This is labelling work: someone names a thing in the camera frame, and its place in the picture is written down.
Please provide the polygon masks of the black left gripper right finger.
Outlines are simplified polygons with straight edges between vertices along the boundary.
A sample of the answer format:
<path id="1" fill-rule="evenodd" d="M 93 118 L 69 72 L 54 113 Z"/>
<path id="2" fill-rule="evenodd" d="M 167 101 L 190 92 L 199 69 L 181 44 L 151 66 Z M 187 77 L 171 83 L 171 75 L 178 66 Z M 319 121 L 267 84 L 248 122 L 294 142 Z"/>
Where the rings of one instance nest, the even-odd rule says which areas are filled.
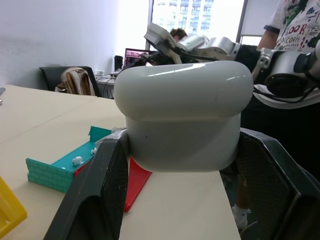
<path id="1" fill-rule="evenodd" d="M 320 238 L 320 183 L 276 139 L 241 129 L 236 164 L 262 240 Z"/>

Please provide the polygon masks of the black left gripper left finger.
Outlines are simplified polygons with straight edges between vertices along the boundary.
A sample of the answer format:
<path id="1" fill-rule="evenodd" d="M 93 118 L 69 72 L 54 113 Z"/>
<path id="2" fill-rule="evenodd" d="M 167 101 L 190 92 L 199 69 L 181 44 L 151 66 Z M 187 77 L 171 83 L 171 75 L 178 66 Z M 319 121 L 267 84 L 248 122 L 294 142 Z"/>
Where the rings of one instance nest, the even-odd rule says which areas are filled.
<path id="1" fill-rule="evenodd" d="M 96 155 L 72 181 L 44 239 L 119 239 L 128 189 L 129 158 L 126 129 L 100 140 Z"/>

